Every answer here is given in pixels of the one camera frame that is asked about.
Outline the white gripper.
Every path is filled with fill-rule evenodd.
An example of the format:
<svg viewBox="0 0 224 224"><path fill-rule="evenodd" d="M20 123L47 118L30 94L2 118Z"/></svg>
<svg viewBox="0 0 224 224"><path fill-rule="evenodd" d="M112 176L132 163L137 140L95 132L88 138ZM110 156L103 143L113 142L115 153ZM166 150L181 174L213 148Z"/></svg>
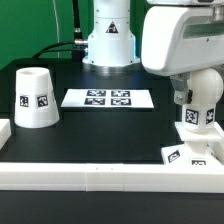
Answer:
<svg viewBox="0 0 224 224"><path fill-rule="evenodd" d="M172 75L174 102L190 104L189 71L224 64L224 20L215 7L154 6L144 20L141 60L149 73Z"/></svg>

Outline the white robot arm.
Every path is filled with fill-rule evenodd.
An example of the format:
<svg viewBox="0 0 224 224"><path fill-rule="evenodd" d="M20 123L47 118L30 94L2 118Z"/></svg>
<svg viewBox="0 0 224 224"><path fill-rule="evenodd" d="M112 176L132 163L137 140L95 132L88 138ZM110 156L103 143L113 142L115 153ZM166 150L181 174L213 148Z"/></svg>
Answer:
<svg viewBox="0 0 224 224"><path fill-rule="evenodd" d="M93 0L94 28L83 63L105 73L141 63L169 76L175 102L190 101L187 75L224 64L224 0L146 0L141 56L130 31L130 0Z"/></svg>

